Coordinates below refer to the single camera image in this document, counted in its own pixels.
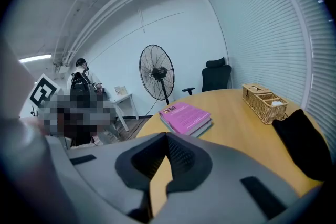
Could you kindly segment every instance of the wooden table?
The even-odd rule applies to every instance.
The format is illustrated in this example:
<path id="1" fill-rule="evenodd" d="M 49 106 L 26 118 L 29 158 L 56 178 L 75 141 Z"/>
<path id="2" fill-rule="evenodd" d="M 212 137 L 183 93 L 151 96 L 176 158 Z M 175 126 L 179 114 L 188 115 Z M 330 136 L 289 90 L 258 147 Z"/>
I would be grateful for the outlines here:
<path id="1" fill-rule="evenodd" d="M 299 196 L 320 185 L 322 182 L 308 178 L 294 164 L 273 126 L 263 124 L 242 100 L 242 95 L 242 89 L 217 90 L 187 96 L 177 102 L 197 106 L 212 114 L 213 126 L 200 136 L 200 139 L 229 146 L 248 154 L 282 177 Z M 286 114 L 290 116 L 296 109 L 299 107 L 290 102 Z M 322 133 L 315 120 L 306 112 L 305 114 L 314 127 Z M 146 122 L 137 137 L 159 132 L 169 132 L 169 130 L 161 122 L 157 113 Z M 165 188 L 171 180 L 171 167 L 166 157 L 150 185 L 154 215 L 166 202 Z"/>

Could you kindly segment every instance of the pink book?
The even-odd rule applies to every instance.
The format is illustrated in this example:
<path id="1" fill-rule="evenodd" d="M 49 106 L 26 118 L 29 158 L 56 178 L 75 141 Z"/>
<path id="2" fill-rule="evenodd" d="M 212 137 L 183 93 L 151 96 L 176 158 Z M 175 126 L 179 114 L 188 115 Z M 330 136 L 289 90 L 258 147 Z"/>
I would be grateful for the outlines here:
<path id="1" fill-rule="evenodd" d="M 159 111 L 160 117 L 178 134 L 190 135 L 210 120 L 211 113 L 185 103 Z"/>

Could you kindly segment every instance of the fan grille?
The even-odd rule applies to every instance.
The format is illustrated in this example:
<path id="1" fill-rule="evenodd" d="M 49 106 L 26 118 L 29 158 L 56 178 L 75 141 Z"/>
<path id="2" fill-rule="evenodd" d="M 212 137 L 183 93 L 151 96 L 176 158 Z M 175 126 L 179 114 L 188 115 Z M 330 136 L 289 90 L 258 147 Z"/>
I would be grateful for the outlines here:
<path id="1" fill-rule="evenodd" d="M 167 92 L 167 97 L 173 91 L 175 74 L 172 62 L 167 53 L 158 45 L 149 45 L 141 53 L 139 61 L 139 71 L 142 83 L 146 91 L 155 99 L 165 100 L 160 81 L 152 76 L 154 68 L 164 67 L 167 70 L 166 77 L 163 79 Z"/>

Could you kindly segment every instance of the wicker basket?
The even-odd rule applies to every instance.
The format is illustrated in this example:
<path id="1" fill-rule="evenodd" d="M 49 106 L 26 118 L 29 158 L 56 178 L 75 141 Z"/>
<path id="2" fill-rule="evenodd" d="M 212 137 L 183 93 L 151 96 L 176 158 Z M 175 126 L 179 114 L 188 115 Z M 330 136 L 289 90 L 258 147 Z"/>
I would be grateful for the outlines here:
<path id="1" fill-rule="evenodd" d="M 249 86 L 259 88 L 259 91 L 269 91 L 258 84 L 243 85 L 243 100 L 252 108 L 261 121 L 271 124 L 273 120 L 283 120 L 288 102 L 272 92 L 257 94 L 253 93 Z M 272 101 L 280 101 L 282 105 L 272 106 Z"/>

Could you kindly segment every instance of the chair armrest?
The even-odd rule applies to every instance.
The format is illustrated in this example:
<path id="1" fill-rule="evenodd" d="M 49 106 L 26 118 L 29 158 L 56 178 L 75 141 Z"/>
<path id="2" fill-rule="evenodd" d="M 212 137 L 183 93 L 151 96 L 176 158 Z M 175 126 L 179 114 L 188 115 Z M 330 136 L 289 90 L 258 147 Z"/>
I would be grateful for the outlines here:
<path id="1" fill-rule="evenodd" d="M 195 90 L 195 88 L 191 87 L 191 88 L 186 88 L 186 89 L 183 89 L 182 91 L 183 92 L 188 92 L 189 95 L 192 95 L 193 93 L 191 92 L 192 90 Z"/>
<path id="2" fill-rule="evenodd" d="M 195 88 L 186 88 L 186 89 L 183 89 L 182 91 L 183 92 L 188 92 L 188 91 L 191 91 L 191 90 L 195 90 Z"/>

